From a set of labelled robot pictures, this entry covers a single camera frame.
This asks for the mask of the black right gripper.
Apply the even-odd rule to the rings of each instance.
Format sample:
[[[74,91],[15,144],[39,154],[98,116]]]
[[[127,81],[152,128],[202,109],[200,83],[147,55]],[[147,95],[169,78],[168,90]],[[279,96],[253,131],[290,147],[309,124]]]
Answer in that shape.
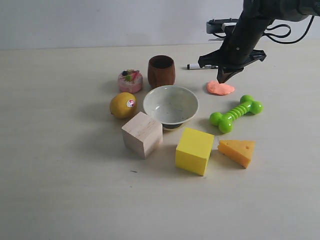
[[[231,77],[241,73],[245,66],[257,60],[264,61],[266,53],[254,48],[272,21],[264,16],[249,17],[242,12],[221,47],[199,57],[199,66],[218,66],[216,79],[219,83],[226,83]]]

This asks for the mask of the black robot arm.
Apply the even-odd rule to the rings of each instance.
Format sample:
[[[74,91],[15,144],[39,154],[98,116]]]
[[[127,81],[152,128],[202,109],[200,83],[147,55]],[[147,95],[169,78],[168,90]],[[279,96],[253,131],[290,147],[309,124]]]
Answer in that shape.
[[[255,46],[275,20],[300,22],[320,14],[318,0],[245,0],[239,18],[211,19],[206,32],[222,38],[222,45],[198,59],[203,68],[216,66],[217,81],[222,84],[266,54]]]

